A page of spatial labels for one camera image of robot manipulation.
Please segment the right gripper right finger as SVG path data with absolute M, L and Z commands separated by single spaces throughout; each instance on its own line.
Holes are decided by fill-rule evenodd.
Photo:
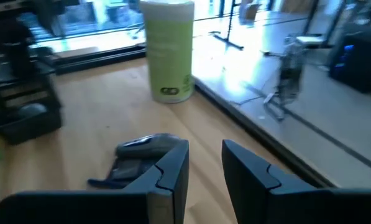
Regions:
M 232 140 L 222 166 L 238 223 L 371 223 L 371 189 L 314 187 Z

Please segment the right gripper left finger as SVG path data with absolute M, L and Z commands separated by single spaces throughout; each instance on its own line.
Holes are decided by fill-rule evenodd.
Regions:
M 189 158 L 181 140 L 123 189 L 12 194 L 0 201 L 0 223 L 183 223 Z

